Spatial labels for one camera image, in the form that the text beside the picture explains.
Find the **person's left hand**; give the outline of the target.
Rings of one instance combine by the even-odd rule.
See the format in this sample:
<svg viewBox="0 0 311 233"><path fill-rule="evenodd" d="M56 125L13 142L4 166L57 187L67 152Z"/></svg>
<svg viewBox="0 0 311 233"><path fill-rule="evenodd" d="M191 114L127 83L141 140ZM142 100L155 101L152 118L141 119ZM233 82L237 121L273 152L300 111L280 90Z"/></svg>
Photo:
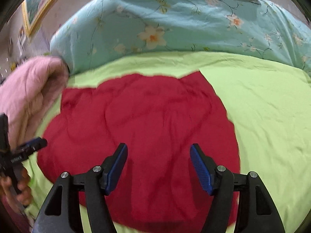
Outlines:
<svg viewBox="0 0 311 233"><path fill-rule="evenodd" d="M21 170L21 176L22 179L17 184L17 187L21 192L18 195L13 195L10 191L10 188L12 186L11 179L9 177L1 178L1 187L3 188L7 203L10 205L12 210L16 212L20 212L20 205L28 206L33 200L31 188L28 185L30 182L30 176L28 175L28 172L24 167Z"/></svg>

